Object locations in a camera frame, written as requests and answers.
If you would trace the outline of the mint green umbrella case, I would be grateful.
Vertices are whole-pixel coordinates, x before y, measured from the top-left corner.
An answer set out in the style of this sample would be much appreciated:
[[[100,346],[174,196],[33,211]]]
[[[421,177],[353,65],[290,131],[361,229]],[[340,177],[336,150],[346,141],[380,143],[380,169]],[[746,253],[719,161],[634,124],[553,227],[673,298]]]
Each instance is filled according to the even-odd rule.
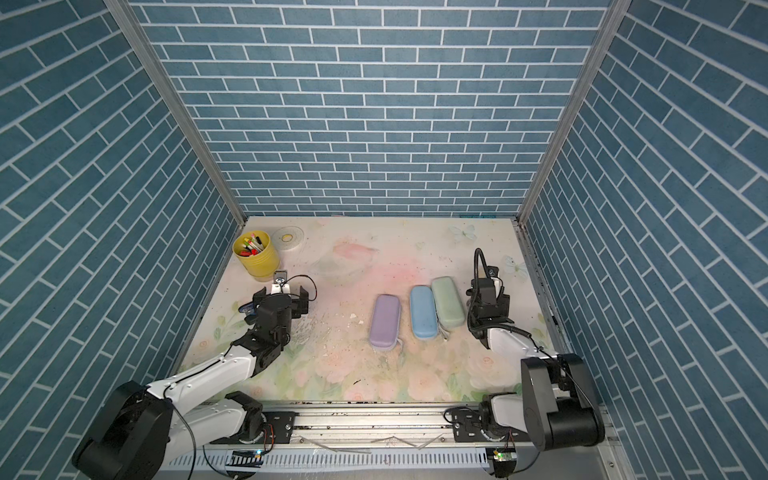
[[[465,321],[465,312],[458,289],[451,277],[444,276],[431,282],[439,324],[447,330],[459,328]]]

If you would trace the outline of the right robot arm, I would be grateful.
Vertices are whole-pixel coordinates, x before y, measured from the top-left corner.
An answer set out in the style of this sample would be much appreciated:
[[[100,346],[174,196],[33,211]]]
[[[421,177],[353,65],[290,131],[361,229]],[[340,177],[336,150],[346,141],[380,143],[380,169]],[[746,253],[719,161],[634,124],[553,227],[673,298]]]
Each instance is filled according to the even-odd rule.
[[[494,436],[523,432],[540,451],[601,443],[605,425],[583,360],[546,352],[516,326],[499,279],[474,279],[467,295],[469,332],[488,350],[520,362],[521,391],[485,396],[479,407],[482,428]]]

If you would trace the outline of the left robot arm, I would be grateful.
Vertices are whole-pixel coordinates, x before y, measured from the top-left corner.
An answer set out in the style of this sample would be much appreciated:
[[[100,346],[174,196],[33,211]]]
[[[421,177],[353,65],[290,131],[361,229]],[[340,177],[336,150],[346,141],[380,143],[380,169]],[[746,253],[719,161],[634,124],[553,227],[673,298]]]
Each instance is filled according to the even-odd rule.
[[[73,466],[90,479],[151,479],[163,465],[212,441],[274,442],[262,404],[232,387],[280,356],[294,320],[316,298],[304,287],[291,292],[285,283],[263,288],[240,307],[248,328],[223,353],[147,385],[120,385],[75,449]]]

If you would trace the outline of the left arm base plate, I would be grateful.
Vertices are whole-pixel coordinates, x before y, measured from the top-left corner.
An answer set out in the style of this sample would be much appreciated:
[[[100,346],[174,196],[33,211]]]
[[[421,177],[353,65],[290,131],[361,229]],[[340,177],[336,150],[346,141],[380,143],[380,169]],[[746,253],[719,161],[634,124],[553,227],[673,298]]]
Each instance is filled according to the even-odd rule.
[[[293,411],[267,411],[259,418],[250,416],[238,432],[212,441],[212,444],[257,444],[271,447],[289,444],[297,413]]]

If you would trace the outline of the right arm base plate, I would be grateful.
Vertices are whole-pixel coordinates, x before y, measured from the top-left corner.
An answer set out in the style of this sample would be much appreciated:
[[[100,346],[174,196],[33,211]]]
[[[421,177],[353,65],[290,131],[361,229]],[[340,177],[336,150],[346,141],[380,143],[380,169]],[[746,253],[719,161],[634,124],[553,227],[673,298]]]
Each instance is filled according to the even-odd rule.
[[[452,407],[443,411],[443,419],[450,425],[453,439],[457,443],[529,442],[526,432],[511,427],[500,427],[485,422],[481,414],[465,406]]]

